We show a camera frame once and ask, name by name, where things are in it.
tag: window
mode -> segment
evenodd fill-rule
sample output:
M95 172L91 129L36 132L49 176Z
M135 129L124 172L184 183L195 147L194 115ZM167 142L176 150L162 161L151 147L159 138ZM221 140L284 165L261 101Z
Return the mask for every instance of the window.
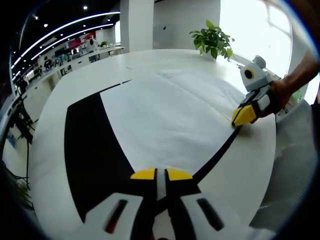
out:
M114 31L115 31L115 43L118 44L121 42L120 21L116 22Z
M249 60L260 55L271 72L279 77L288 73L292 28L281 10L261 0L222 0L220 27L235 39L231 47L236 55Z

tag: desk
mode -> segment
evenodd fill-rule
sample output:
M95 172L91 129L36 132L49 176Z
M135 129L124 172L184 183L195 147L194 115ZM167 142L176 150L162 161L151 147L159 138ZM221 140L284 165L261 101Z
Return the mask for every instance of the desk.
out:
M23 94L24 106L31 120L35 122L40 117L40 113L51 94L52 90L62 78L60 70L71 67L71 71L78 70L90 64L89 58L95 55L100 55L100 59L108 57L109 52L114 51L117 54L122 54L124 47L114 46L99 49L98 51L88 53L72 61L65 62L61 66L54 67L49 72L45 73L39 79L34 80L27 86L26 92Z
M65 165L64 134L68 107L115 84L139 78L142 72L162 69L200 71L224 79L246 93L236 65L224 59L213 62L195 50L163 49L117 55L63 76L42 110L30 149L29 182L33 205L43 230L49 236L59 237L82 225ZM200 182L200 189L219 196L222 202L235 209L242 223L248 225L269 184L275 141L274 115L244 127L223 158Z

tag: potted plant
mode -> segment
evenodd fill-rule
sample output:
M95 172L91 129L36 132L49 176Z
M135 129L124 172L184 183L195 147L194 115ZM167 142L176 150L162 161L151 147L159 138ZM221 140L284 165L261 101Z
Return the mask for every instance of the potted plant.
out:
M104 46L107 46L107 45L108 45L108 42L107 41L103 41L103 42L101 42L100 47L103 48Z
M220 27L214 26L212 22L206 20L206 26L208 29L201 29L200 31L192 31L189 34L193 34L193 43L195 49L200 48L200 54L213 57L215 60L217 57L224 56L224 58L230 58L233 51L230 46L230 36L226 35Z

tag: round table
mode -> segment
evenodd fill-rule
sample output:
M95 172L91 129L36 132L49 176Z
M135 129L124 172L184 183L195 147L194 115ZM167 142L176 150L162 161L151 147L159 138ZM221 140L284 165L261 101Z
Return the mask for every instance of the round table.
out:
M63 76L42 110L30 149L29 182L33 205L41 227L50 237L59 237L83 224L70 192L65 166L67 108L91 94L138 78L143 71L163 69L201 71L229 82L244 94L247 92L234 63L224 59L214 62L195 50L127 53L94 62ZM248 225L266 193L275 148L274 115L244 126L222 159L199 183L201 191L214 194Z

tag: led strip light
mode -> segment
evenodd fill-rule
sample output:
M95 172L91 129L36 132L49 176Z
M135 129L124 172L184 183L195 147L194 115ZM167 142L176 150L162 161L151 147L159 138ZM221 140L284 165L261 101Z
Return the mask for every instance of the led strip light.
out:
M101 16L106 16L106 15L113 15L113 14L120 14L120 11L113 11L113 12L105 12L105 13L100 13L100 14L96 14L96 15L92 15L92 16L86 16L84 18L80 18L78 20L69 22L61 27L58 27L57 29L49 32L48 34L46 34L45 36L43 36L42 38L40 38L38 41L36 41L34 44L32 44L16 61L15 63L11 66L11 69L13 69L15 67L15 65L17 65L17 63L21 60L21 58L23 58L32 48L34 48L37 44L39 44L42 40L44 40L45 38L49 37L50 35L56 33L57 31L68 27L72 24L87 20L87 19L91 19L91 18L96 18L96 17L101 17Z
M90 31L90 30L92 30L92 29L98 29L98 28L103 28L103 27L112 26L112 25L113 25L113 23L105 24L105 25L100 25L100 26L95 26L95 27L91 27L91 28L88 28L88 29L85 29L85 30L78 31L78 32L73 33L73 34L71 34L71 35L69 35L69 36L66 36L66 37L60 39L59 41L56 41L56 42L52 43L50 46L47 46L45 49L43 49L42 51L40 51L39 53L37 53L36 55L34 55L33 58L31 58L31 60L34 60L36 57L38 57L38 56L39 56L40 54L42 54L44 51L52 48L54 45L56 45L56 44L58 44L58 43L60 43L60 42L62 42L62 41L64 41L64 40L66 40L66 39L68 39L68 38L70 38L70 37L72 37L72 36L74 36L74 35L81 34L81 33L84 33L84 32L86 32L86 31Z

